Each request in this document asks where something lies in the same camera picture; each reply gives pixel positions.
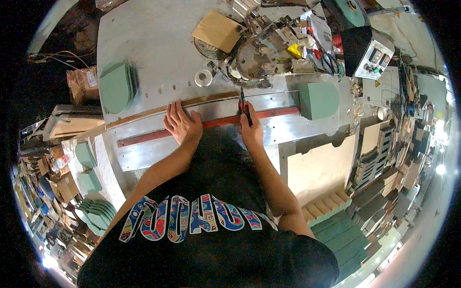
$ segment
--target worktable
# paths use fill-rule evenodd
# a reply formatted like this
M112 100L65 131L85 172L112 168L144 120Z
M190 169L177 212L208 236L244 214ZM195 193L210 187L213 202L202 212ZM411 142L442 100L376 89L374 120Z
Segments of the worktable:
M239 86L232 81L224 81L220 76L214 77L211 85L204 88L194 82L195 74L207 69L210 59L197 51L190 33L211 9L241 21L225 1L208 0L130 0L101 18L97 49L98 76L109 62L123 61L135 67L139 83L132 103L124 111L119 114L103 111L106 124L167 105L179 98L191 99L240 91ZM321 6L315 10L317 15L324 15ZM286 15L295 18L303 11L301 7L278 7L261 8L259 13L274 21ZM340 109L335 115L317 121L309 121L299 114L262 119L264 144L334 133L340 126L351 123L352 112L346 113L352 110L352 95L349 85L345 83L349 79L343 81L341 84L346 88L342 90L346 94L340 92ZM256 111L297 105L299 83L331 82L341 91L338 77L327 74L272 76L270 82L274 85L272 89L244 90L246 99L254 105ZM201 113L203 121L233 116L238 110L238 97L195 105L186 110ZM178 147L173 137L117 147L119 140L163 129L164 115L158 113L105 132L123 171L149 167Z

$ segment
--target wire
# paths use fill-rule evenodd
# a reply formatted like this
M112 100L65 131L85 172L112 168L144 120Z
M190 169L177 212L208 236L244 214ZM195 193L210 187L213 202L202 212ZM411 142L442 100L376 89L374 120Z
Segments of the wire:
M60 51L60 52L57 52L57 53L53 53L53 54L50 54L49 56L43 58L43 59L40 59L40 60L35 60L36 62L40 62L40 61L43 61L43 60L46 60L48 58L52 58L52 59L55 59L55 60L58 60L56 58L54 58L53 56L62 56L61 53L69 53L71 55L73 55L74 57L78 58L83 64L85 64L85 66L90 70L89 66L85 63L85 61L83 61L79 56L75 55L74 53L70 52L70 51L67 51L67 50L64 50L64 51Z
M385 105L384 102L383 102L383 100L392 100L392 97L391 97L391 98L383 98L383 92L384 92L384 91L389 91L389 92L391 92L392 94L394 94L394 95L400 97L400 94L397 94L397 93L395 93L395 92L393 92L393 91L391 91L391 90L389 90L389 89L382 89L382 90L381 90L381 104L383 104L383 105L386 106L386 107L390 107L390 105Z
M57 53L37 53L37 54L34 54L34 55L35 56L48 56L48 55L51 55L51 56L55 55L56 56L56 55L59 55L61 57L67 57L67 58L74 58L75 57L73 55L72 56L71 55L63 55L63 54L61 54L62 52L63 51L60 51L60 52L57 52ZM92 52L90 52L88 54L85 54L85 55L79 55L79 57L86 57L86 56L92 55L94 53L96 53L96 50L93 50Z
M63 64L66 64L67 66L70 66L70 67L72 67L72 68L75 69L75 70L79 70L80 72L83 72L82 69L76 68L76 67L70 65L69 63L66 63L66 62L64 62L64 61L62 61L62 60L57 59L57 58L54 57L54 56L65 56L65 55L61 55L62 53L69 53L69 54L73 55L74 57L78 58L78 59L87 67L88 71L93 75L93 77L94 77L95 80L96 80L96 83L99 84L99 79L98 79L98 77L93 73L93 71L90 69L90 67L89 67L89 66L85 63L85 61L83 61L82 58L81 58L81 57L84 57L84 56L87 56L87 55L90 55L90 54L94 53L94 51L91 52L91 53L89 53L89 54L83 55L83 56L77 56L77 55L75 55L74 53L72 53L72 52L70 52L70 51L64 50L64 51L59 51L59 52L57 52L57 53L49 54L49 56L46 56L45 58L40 59L40 60L34 60L34 62L37 63L37 62L40 62L40 61L44 61L44 60L46 60L46 59L48 59L48 58L51 58L51 59L54 59L54 60L56 60L56 61L59 61L59 62L61 62L61 63L63 63Z
M407 39L408 43L410 44L410 47L411 49L413 50L414 52L414 56L411 57L409 56L410 58L416 58L418 56L418 53L416 53L416 50L413 48L413 45L411 44L410 40L408 39L408 37L405 35L405 33L402 31L402 29L400 29L399 25L396 24L396 27L397 29L399 29L400 33L402 33L403 36L405 36L405 39Z
M405 76L407 77L408 82L411 82L411 81L410 81L410 78L408 78L407 68L405 67L405 64L404 64L404 62L403 62L403 60L402 60L402 50L400 50L399 57L400 57L400 62L401 62L402 65L403 65L403 70L405 71Z
M434 47L434 66L435 66L435 69L437 70L437 74L439 74L438 68L437 68L437 52L435 49L434 37L432 35L431 35L431 40L432 40L432 46Z
M75 70L79 70L80 72L83 72L82 69L78 69L78 68L76 68L76 67L70 65L69 63L66 63L66 62L64 62L64 61L61 61L61 60L59 60L59 59L57 59L57 58L55 58L55 57L51 57L51 56L50 56L49 58L54 59L54 60L56 60L56 61L59 61L59 62L61 62L61 63L63 63L63 64L66 64L67 66L70 66L70 67L74 68Z

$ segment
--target yellow object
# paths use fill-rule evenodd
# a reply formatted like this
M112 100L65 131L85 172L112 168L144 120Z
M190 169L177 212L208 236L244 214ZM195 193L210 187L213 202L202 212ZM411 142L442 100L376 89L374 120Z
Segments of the yellow object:
M298 44L294 43L293 45L288 47L287 50L290 51L291 54L293 54L296 58L301 59L302 58L302 51L299 51L298 47L299 47Z

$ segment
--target green foam block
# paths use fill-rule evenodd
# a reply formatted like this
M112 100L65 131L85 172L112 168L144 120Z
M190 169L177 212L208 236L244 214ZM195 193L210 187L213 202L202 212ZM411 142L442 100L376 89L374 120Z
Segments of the green foam block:
M339 92L329 82L308 83L299 86L301 116L319 120L332 116L339 107Z

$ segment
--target cardboard piece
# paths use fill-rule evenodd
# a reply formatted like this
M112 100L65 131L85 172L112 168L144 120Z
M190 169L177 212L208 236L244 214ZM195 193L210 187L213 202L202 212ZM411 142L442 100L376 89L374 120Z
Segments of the cardboard piece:
M69 203L75 195L80 193L71 173L67 173L61 177L61 180L58 183L58 190L61 195L60 198L62 199L58 198L58 200L63 203Z
M245 29L239 23L211 10L192 31L192 36L230 53L240 39L238 26Z
M301 206L317 197L320 199L321 195L345 190L354 161L354 147L355 135L351 135L339 147L329 143L288 157L288 187Z
M379 131L389 126L389 120L365 127L360 155L366 154L378 145Z
M71 91L75 105L79 106L88 100L99 101L99 85L97 82L96 66L88 68L66 71L67 85Z
M37 161L38 169L40 170L40 174L43 176L48 173L48 162L45 157L38 159Z

